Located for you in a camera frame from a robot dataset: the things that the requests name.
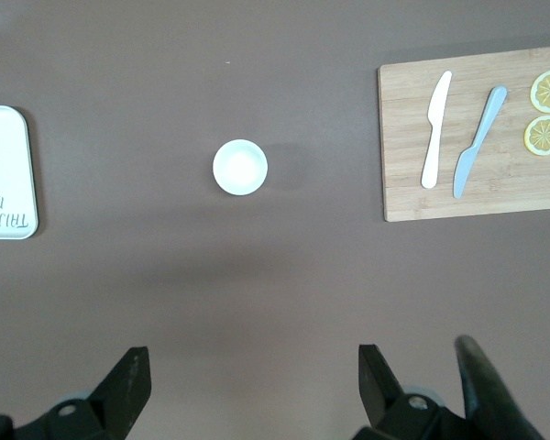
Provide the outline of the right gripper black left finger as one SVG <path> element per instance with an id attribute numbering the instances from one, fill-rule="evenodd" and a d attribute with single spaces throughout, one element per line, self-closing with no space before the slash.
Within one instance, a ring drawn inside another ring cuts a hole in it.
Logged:
<path id="1" fill-rule="evenodd" d="M 149 350 L 131 347 L 85 398 L 63 401 L 17 429 L 19 439 L 125 439 L 145 408 Z"/>

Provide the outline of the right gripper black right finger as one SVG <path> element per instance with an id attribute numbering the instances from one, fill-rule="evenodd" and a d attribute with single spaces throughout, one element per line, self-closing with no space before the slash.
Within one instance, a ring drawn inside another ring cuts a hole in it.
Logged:
<path id="1" fill-rule="evenodd" d="M 467 423 L 423 392 L 408 392 L 375 345 L 358 348 L 358 389 L 369 425 L 356 439 L 467 439 Z"/>

